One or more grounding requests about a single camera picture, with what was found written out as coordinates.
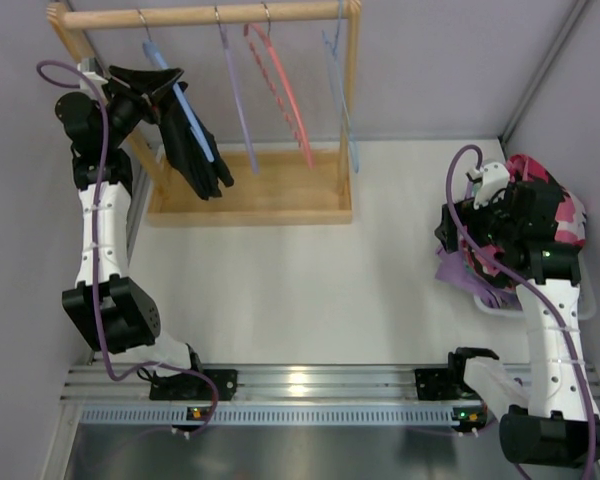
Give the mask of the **blue plastic hanger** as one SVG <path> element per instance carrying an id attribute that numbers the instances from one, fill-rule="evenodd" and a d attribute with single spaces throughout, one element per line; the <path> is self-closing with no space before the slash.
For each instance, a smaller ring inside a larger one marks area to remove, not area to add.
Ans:
<path id="1" fill-rule="evenodd" d="M 151 65 L 153 67 L 156 67 L 161 70 L 166 70 L 168 68 L 168 65 L 158 46 L 152 39 L 148 23 L 144 14 L 139 8 L 137 8 L 136 11 L 147 35 L 147 39 L 143 42 L 143 52 L 145 57 L 151 62 Z M 215 160 L 214 154 L 211 150 L 209 142 L 206 139 L 205 134 L 203 133 L 201 124 L 199 123 L 193 109 L 191 108 L 188 100 L 185 97 L 184 90 L 178 84 L 174 85 L 172 89 L 174 91 L 176 100 L 184 113 L 186 121 L 189 124 L 189 129 L 193 134 L 194 139 L 198 142 L 199 146 L 201 147 L 202 152 L 206 157 L 206 160 L 209 163 L 213 163 Z"/>

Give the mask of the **black trousers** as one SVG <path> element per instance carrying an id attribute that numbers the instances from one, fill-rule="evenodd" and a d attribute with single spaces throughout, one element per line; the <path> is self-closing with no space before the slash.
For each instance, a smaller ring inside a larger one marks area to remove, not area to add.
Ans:
<path id="1" fill-rule="evenodd" d="M 234 179 L 221 157 L 215 137 L 201 124 L 213 159 L 209 162 L 202 146 L 195 139 L 182 106 L 171 92 L 160 103 L 161 121 L 158 125 L 167 160 L 192 187 L 201 200 L 221 198 L 220 183 L 230 188 Z"/>

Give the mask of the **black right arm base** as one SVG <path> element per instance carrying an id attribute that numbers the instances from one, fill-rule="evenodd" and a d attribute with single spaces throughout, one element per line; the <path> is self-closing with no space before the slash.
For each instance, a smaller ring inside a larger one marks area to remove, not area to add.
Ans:
<path id="1" fill-rule="evenodd" d="M 419 368 L 414 375 L 421 401 L 451 401 L 462 396 L 456 375 L 448 368 Z"/>

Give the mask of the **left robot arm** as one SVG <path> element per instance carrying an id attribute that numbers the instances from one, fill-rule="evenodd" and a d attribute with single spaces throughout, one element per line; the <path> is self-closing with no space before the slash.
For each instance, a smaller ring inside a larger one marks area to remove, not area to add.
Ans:
<path id="1" fill-rule="evenodd" d="M 62 307 L 105 361 L 132 351 L 137 368 L 153 370 L 157 384 L 201 377 L 197 354 L 163 330 L 156 303 L 131 279 L 127 245 L 133 173 L 122 144 L 140 122 L 160 121 L 182 72 L 113 67 L 97 86 L 79 69 L 72 71 L 81 82 L 60 97 L 54 113 L 71 141 L 83 241 L 75 284 L 63 291 Z"/>

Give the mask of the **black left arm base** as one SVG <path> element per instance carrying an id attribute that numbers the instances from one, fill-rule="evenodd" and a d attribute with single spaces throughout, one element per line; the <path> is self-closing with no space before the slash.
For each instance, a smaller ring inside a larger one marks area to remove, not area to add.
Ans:
<path id="1" fill-rule="evenodd" d="M 238 372 L 235 369 L 207 369 L 203 374 L 215 385 L 220 401 L 231 400 L 237 390 Z M 149 398 L 156 401 L 205 401 L 213 399 L 208 382 L 185 373 L 168 377 L 158 376 L 144 369 L 138 377 L 151 385 Z"/>

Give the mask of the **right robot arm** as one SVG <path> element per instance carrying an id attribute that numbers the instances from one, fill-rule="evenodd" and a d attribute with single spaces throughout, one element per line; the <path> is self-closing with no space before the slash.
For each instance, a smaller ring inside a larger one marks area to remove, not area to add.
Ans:
<path id="1" fill-rule="evenodd" d="M 505 458 L 517 465 L 579 469 L 600 459 L 600 414 L 586 378 L 579 329 L 580 252 L 586 213 L 554 180 L 476 180 L 446 201 L 435 231 L 442 250 L 472 274 L 513 291 L 526 321 L 531 388 L 493 353 L 466 361 L 463 382 L 498 422 Z"/>

